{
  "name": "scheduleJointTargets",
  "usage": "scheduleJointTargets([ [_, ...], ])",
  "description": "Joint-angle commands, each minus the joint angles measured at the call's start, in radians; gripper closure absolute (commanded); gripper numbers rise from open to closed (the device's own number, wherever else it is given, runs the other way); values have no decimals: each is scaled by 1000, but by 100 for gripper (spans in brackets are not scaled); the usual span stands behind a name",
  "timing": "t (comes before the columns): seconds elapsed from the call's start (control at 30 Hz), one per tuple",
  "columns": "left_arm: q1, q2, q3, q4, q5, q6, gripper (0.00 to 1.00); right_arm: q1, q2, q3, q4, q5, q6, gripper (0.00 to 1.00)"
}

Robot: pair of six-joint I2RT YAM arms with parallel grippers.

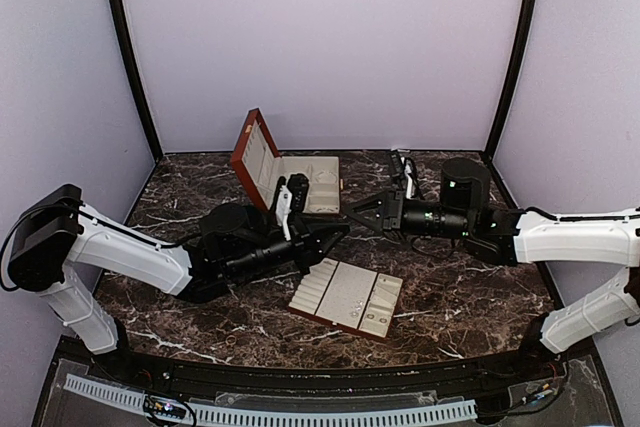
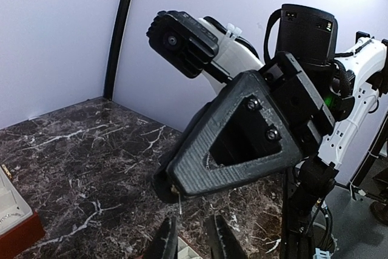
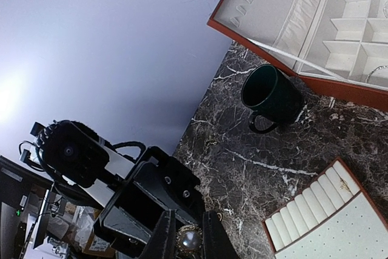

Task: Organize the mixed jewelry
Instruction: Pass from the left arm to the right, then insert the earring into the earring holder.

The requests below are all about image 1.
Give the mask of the red jewelry tray cream insert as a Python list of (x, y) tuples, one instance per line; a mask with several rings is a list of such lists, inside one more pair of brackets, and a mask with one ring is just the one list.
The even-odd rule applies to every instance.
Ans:
[[(310, 268), (298, 285), (288, 310), (354, 335), (387, 337), (403, 280), (333, 259)], [(362, 308), (355, 307), (363, 301)]]

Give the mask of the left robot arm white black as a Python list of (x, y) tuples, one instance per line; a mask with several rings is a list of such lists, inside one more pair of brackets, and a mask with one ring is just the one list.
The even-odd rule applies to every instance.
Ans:
[(293, 263), (302, 274), (350, 231), (347, 223), (290, 209), (262, 212), (225, 203), (195, 233), (163, 242), (100, 214), (65, 184), (22, 213), (1, 247), (1, 286), (45, 299), (120, 383), (141, 374), (122, 323), (107, 314), (74, 271), (94, 265), (189, 303), (206, 303)]

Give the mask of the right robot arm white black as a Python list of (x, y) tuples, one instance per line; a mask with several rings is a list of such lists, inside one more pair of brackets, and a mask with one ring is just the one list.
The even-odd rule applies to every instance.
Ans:
[(352, 220), (380, 234), (458, 240), (478, 260), (498, 266), (540, 261), (620, 265), (608, 282), (571, 305), (534, 318), (510, 360), (521, 381), (583, 339), (639, 316), (639, 212), (564, 215), (536, 207), (494, 209), (489, 170), (467, 158), (447, 160), (437, 202), (383, 191), (344, 206)]

